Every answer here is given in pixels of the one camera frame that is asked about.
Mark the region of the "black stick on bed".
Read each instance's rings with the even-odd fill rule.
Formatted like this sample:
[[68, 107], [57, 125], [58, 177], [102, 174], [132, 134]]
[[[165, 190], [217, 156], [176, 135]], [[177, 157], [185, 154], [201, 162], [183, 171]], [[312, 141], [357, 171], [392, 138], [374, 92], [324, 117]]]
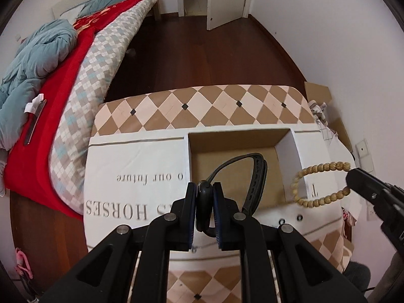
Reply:
[[36, 129], [36, 125], [37, 125], [37, 123], [39, 121], [39, 117], [40, 117], [40, 115], [42, 113], [42, 110], [44, 109], [44, 106], [46, 105], [46, 102], [47, 102], [46, 99], [42, 100], [38, 104], [38, 107], [36, 108], [36, 110], [34, 112], [34, 115], [33, 115], [32, 120], [30, 122], [30, 126], [29, 126], [29, 128], [27, 130], [27, 133], [25, 135], [25, 139], [24, 139], [24, 145], [25, 146], [27, 146], [32, 140], [32, 136], [33, 136], [34, 131]]

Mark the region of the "blue quilt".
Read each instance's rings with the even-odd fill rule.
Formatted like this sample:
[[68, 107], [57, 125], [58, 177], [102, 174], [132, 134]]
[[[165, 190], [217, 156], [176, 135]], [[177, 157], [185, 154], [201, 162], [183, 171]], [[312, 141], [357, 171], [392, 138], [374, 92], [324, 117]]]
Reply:
[[[90, 0], [72, 10], [80, 19], [122, 1]], [[18, 141], [27, 122], [25, 105], [38, 95], [45, 77], [66, 59], [77, 39], [73, 22], [58, 18], [42, 25], [20, 44], [1, 79], [1, 154], [7, 154]]]

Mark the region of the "brown cardboard box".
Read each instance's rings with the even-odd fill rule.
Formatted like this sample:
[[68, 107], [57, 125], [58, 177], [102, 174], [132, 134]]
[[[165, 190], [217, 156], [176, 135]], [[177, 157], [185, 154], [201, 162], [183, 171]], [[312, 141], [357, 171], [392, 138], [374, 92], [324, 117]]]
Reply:
[[306, 95], [308, 102], [315, 100], [318, 103], [327, 104], [327, 120], [329, 127], [337, 132], [338, 138], [350, 153], [353, 152], [353, 147], [348, 137], [348, 133], [342, 121], [340, 112], [336, 107], [330, 89], [327, 86], [305, 82]]

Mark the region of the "red bed sheet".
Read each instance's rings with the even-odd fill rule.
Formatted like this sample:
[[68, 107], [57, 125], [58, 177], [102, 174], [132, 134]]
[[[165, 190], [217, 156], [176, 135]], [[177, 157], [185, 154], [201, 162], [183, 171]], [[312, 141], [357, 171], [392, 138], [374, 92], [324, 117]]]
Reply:
[[57, 202], [51, 189], [49, 153], [68, 95], [95, 34], [94, 30], [78, 29], [75, 23], [73, 28], [78, 31], [75, 47], [66, 59], [45, 77], [38, 93], [44, 94], [47, 102], [31, 142], [27, 146], [24, 145], [33, 114], [25, 113], [27, 122], [22, 127], [18, 141], [7, 154], [1, 154], [1, 191], [16, 192], [54, 210]]

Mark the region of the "white paper tag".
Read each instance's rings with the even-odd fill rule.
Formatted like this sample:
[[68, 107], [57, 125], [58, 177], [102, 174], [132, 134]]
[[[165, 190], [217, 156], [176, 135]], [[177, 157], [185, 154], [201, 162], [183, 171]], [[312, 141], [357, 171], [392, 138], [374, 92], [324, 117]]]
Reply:
[[44, 94], [39, 94], [25, 105], [25, 113], [35, 114], [40, 104], [44, 101]]

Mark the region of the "black fitness band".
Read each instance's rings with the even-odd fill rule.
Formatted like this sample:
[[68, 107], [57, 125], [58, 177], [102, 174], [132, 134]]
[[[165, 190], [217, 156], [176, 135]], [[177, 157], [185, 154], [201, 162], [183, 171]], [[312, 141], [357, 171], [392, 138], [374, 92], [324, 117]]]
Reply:
[[[251, 181], [241, 210], [234, 200], [224, 197], [220, 183], [213, 180], [220, 171], [243, 159], [253, 160]], [[230, 228], [234, 215], [252, 216], [262, 198], [268, 165], [262, 154], [249, 153], [234, 157], [218, 166], [206, 180], [197, 186], [196, 229], [208, 237], [215, 237], [219, 244], [227, 239], [225, 230]]]

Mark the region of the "pink hanger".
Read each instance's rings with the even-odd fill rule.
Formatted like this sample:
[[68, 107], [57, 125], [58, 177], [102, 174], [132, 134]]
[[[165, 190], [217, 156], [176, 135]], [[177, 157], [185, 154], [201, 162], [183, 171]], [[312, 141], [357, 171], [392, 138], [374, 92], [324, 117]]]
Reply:
[[16, 266], [15, 270], [19, 276], [27, 276], [30, 280], [33, 278], [32, 269], [25, 253], [19, 248], [15, 249]]

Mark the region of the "checkered tablecloth with text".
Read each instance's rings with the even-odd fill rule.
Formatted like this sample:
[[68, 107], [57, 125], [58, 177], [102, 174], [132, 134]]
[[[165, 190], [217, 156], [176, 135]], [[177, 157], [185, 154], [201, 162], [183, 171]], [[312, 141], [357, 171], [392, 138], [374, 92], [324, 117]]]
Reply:
[[[344, 238], [343, 210], [360, 211], [351, 194], [322, 207], [302, 207], [295, 196], [315, 200], [344, 187], [341, 171], [303, 177], [299, 171], [332, 161], [328, 146], [295, 88], [267, 85], [194, 87], [103, 103], [96, 113], [84, 177], [84, 230], [94, 248], [120, 224], [148, 225], [222, 163], [260, 153], [268, 163], [255, 217], [267, 226], [295, 227], [338, 271], [352, 246]], [[250, 159], [224, 168], [227, 198], [242, 205], [252, 175]]]

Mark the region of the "checkered bed cover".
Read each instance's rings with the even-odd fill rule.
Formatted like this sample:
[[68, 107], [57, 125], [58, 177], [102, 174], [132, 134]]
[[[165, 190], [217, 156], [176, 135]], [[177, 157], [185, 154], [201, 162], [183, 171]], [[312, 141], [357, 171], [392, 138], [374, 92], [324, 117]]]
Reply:
[[49, 153], [51, 189], [57, 211], [80, 218], [84, 173], [96, 113], [127, 48], [158, 0], [124, 0], [79, 18], [75, 26], [94, 30], [94, 40], [68, 95]]

